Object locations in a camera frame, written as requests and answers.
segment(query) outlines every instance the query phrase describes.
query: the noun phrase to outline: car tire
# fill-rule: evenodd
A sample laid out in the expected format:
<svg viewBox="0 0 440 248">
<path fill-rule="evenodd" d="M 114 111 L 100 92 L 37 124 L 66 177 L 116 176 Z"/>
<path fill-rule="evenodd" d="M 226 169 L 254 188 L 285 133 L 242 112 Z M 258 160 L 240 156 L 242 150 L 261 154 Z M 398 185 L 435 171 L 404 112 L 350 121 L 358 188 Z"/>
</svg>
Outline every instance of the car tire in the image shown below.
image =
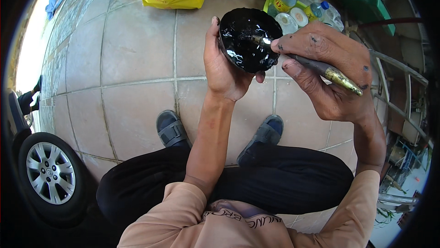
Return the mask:
<svg viewBox="0 0 440 248">
<path fill-rule="evenodd" d="M 71 228 L 84 219 L 88 205 L 86 168 L 66 142 L 47 132 L 34 133 L 20 147 L 18 160 L 25 193 L 43 221 Z"/>
</svg>

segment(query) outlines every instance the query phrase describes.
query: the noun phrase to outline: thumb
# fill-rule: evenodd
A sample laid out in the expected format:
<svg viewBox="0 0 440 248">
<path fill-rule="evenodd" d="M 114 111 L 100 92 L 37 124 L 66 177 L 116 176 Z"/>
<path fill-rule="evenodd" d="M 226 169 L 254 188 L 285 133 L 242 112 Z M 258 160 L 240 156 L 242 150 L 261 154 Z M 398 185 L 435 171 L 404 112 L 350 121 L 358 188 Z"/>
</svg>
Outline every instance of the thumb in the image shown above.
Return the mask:
<svg viewBox="0 0 440 248">
<path fill-rule="evenodd" d="M 298 83 L 298 86 L 305 91 L 312 102 L 321 101 L 326 97 L 324 90 L 327 85 L 311 69 L 305 68 L 297 60 L 291 58 L 283 62 L 282 68 L 286 74 Z"/>
<path fill-rule="evenodd" d="M 219 25 L 220 19 L 217 16 L 214 16 L 211 20 L 211 26 L 206 32 L 205 36 L 205 51 L 209 51 L 211 53 L 218 53 L 218 43 L 219 43 Z"/>
</svg>

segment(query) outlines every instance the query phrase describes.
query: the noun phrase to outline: beige t-shirt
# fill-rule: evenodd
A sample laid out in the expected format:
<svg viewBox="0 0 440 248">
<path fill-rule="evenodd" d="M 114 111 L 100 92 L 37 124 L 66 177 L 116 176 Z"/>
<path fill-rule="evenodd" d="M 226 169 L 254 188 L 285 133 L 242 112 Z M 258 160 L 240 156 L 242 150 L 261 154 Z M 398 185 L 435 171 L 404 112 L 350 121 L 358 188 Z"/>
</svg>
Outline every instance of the beige t-shirt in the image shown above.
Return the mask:
<svg viewBox="0 0 440 248">
<path fill-rule="evenodd" d="M 338 247 L 365 248 L 376 217 L 379 174 L 358 174 L 319 234 L 298 233 L 248 203 L 220 200 L 205 211 L 195 185 L 168 184 L 162 203 L 128 226 L 118 247 Z"/>
</svg>

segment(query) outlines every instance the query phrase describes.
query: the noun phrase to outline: fingernail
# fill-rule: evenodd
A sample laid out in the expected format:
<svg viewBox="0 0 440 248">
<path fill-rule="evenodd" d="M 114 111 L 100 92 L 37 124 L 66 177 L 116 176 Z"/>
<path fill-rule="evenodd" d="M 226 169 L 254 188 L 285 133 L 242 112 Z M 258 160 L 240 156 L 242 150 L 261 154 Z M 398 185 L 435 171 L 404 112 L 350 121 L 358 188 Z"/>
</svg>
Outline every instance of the fingernail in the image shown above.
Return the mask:
<svg viewBox="0 0 440 248">
<path fill-rule="evenodd" d="M 278 44 L 278 40 L 279 40 L 279 38 L 273 40 L 272 43 L 271 43 L 271 46 L 276 46 Z"/>
<path fill-rule="evenodd" d="M 303 66 L 295 59 L 287 59 L 284 61 L 282 69 L 291 77 L 296 77 L 301 73 Z"/>
</svg>

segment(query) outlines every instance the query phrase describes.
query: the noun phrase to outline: car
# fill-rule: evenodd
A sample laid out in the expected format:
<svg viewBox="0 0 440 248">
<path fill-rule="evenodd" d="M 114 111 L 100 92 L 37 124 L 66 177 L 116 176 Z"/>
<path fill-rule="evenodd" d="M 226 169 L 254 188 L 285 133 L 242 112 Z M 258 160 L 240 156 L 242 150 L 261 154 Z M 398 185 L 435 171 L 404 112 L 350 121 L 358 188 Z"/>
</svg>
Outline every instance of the car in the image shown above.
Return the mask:
<svg viewBox="0 0 440 248">
<path fill-rule="evenodd" d="M 84 220 L 93 192 L 87 168 L 61 138 L 48 132 L 32 133 L 17 100 L 8 89 L 7 130 L 12 164 L 18 181 L 39 217 L 56 228 L 74 227 Z"/>
</svg>

